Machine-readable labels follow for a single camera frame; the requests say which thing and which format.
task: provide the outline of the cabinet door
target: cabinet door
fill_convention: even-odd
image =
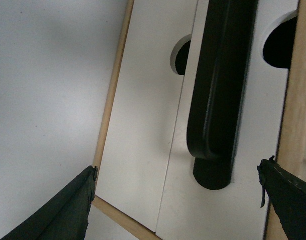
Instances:
[[[192,33],[196,4],[135,1],[99,172],[96,195],[152,231],[183,83],[170,61]]]
[[[296,10],[295,0],[259,0],[231,183],[212,191],[193,177],[186,128],[207,12],[199,0],[156,235],[165,240],[261,240],[267,205],[256,166],[274,155],[288,71],[268,65],[262,49],[269,33]]]

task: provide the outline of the wooden frame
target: wooden frame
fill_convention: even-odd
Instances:
[[[278,164],[298,176],[306,143],[306,0],[300,0],[292,63],[281,125]],[[270,206],[266,240],[287,240]]]
[[[119,71],[134,0],[129,0],[120,35],[111,82],[108,90],[101,130],[94,157],[94,166],[100,169],[112,112]],[[286,91],[277,161],[282,168],[298,176],[306,142],[306,0],[300,0],[292,64]],[[152,231],[95,196],[93,205],[136,238],[159,240]],[[287,240],[278,217],[270,207],[267,217],[266,240]]]

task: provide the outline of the white surface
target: white surface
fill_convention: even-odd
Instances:
[[[85,240],[137,240],[137,238],[92,206]]]
[[[96,194],[155,231],[183,76],[170,58],[196,0],[135,1]]]
[[[190,51],[179,105],[170,161],[157,225],[164,240],[261,240],[266,207],[256,166],[275,154],[283,108],[287,70],[267,65],[261,50],[269,32],[289,12],[294,0],[260,0],[244,99],[234,182],[211,191],[192,174],[194,159],[186,146],[186,128],[199,52]],[[191,47],[201,41],[206,0],[199,0]]]
[[[0,238],[92,164],[126,3],[0,1]]]

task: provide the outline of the black handle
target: black handle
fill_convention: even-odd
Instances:
[[[187,126],[193,175],[210,190],[230,183],[257,0],[210,0]]]

